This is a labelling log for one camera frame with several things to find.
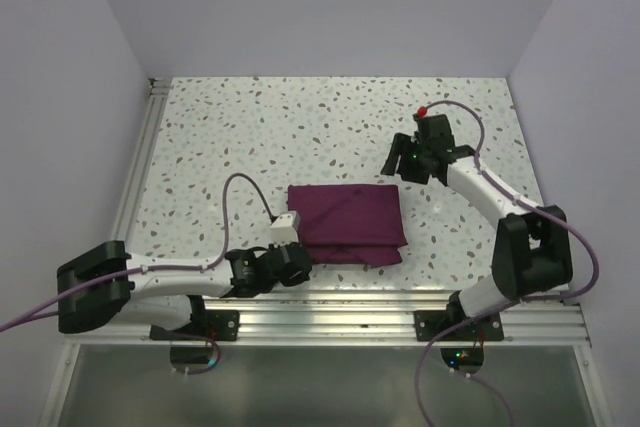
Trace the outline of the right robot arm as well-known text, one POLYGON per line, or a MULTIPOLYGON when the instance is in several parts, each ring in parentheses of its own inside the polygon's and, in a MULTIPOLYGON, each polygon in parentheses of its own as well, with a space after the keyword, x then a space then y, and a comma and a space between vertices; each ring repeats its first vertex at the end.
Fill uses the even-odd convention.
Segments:
POLYGON ((423 185, 438 180, 469 201, 496 234, 491 274, 451 294, 438 323, 427 326, 443 338, 464 340, 499 308, 572 279, 566 216, 556 206, 540 207, 521 198, 493 178, 478 149, 456 143, 446 115, 421 108, 413 119, 415 133, 394 135, 381 173, 423 185))

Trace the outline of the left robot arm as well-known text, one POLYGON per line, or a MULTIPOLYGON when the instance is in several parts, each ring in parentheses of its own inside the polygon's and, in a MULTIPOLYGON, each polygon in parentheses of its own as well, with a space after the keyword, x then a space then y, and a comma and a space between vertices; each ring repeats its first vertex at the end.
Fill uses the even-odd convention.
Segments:
POLYGON ((201 337, 204 299, 254 298, 280 284, 310 280, 312 259, 298 243, 234 249, 216 266, 203 259, 153 259, 108 241, 57 270, 58 330, 91 332, 111 322, 142 324, 201 337))

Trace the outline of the purple cloth mat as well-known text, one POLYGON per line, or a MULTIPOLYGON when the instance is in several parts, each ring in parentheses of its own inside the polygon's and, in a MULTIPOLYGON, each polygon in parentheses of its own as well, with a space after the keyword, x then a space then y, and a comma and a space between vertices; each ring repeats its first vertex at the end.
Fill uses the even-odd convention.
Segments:
POLYGON ((395 185, 288 187, 287 206, 300 216, 300 242, 315 264, 398 265, 407 246, 395 185))

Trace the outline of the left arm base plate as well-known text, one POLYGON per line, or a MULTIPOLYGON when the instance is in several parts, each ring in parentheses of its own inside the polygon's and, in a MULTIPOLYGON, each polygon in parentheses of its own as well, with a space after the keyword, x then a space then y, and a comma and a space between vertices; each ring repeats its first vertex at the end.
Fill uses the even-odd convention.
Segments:
POLYGON ((240 327, 240 312, 237 310, 206 310, 187 325, 169 331, 152 326, 149 338, 153 341, 213 340, 235 342, 240 327))

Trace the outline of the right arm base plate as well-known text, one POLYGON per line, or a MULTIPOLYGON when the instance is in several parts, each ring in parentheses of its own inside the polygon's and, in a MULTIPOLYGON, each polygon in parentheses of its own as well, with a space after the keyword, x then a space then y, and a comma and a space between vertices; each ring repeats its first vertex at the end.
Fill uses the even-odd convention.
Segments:
MULTIPOLYGON (((444 310, 416 310, 413 312, 415 337, 418 342, 429 342, 437 334, 446 330, 452 323, 444 310)), ((499 342, 505 339, 499 314, 464 326, 442 338, 444 342, 499 342)))

